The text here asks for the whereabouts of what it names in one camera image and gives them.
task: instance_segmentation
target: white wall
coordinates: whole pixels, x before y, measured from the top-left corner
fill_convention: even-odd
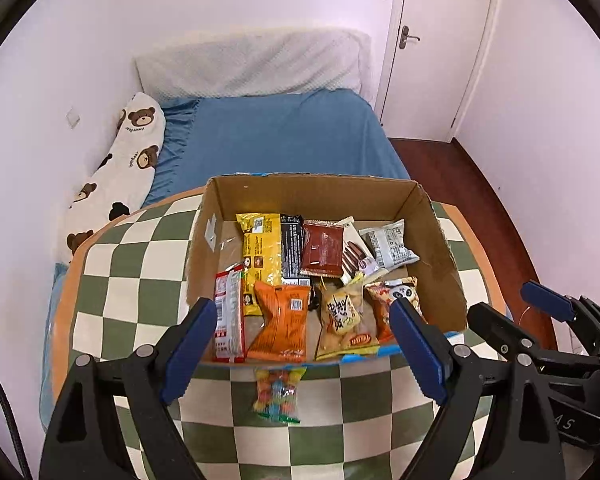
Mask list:
[[[0,48],[0,379],[35,472],[54,234],[140,89],[133,54],[196,29],[340,25],[371,35],[377,85],[390,12],[391,0],[38,0],[13,29]],[[0,444],[13,457],[1,412]]]
[[[600,40],[567,0],[500,0],[458,140],[541,281],[600,304]]]

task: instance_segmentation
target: blue gripper pad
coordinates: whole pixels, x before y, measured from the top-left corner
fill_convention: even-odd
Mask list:
[[[571,301],[536,282],[526,282],[520,289],[522,299],[558,321],[573,321]]]
[[[442,406],[446,402],[446,378],[442,363],[398,301],[394,301],[389,309],[389,325],[422,394]]]
[[[171,355],[164,373],[160,399],[167,406],[184,395],[218,323],[216,304],[205,300],[198,318],[187,330],[181,343]]]

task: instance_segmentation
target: black cable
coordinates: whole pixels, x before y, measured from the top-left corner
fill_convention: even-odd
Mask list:
[[[27,462],[27,457],[24,454],[24,448],[22,447],[22,441],[20,439],[20,433],[18,432],[16,419],[13,416],[11,405],[7,400],[7,394],[4,392],[1,384],[0,405],[2,406],[2,411],[4,412],[4,418],[7,421],[7,427],[9,428],[9,433],[11,435],[11,441],[13,442],[13,449],[18,457],[18,463],[20,464],[22,475],[24,476],[25,480],[33,480],[33,476],[31,476],[31,470],[29,469],[29,463]]]

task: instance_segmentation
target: cardboard box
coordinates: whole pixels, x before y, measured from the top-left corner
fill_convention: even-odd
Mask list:
[[[236,174],[210,179],[189,254],[189,304],[198,298],[213,298],[216,273],[240,262],[242,234],[235,215],[253,212],[299,214],[305,219],[326,221],[353,216],[357,229],[404,218],[405,245],[420,256],[420,261],[382,278],[416,276],[420,306],[427,321],[442,332],[466,328],[466,300],[458,269],[429,197],[413,180],[371,176]],[[373,332],[376,324],[367,304],[363,320]],[[246,317],[247,345],[261,325],[261,317]],[[310,312],[306,337],[309,362],[314,358],[319,334],[317,312]],[[210,346],[204,360],[210,361],[211,356]]]

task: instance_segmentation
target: bear print pillow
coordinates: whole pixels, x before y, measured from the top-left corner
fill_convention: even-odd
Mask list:
[[[59,262],[67,264],[80,244],[108,222],[140,209],[154,181],[165,124],[158,103],[142,92],[122,109],[113,145],[66,212]]]

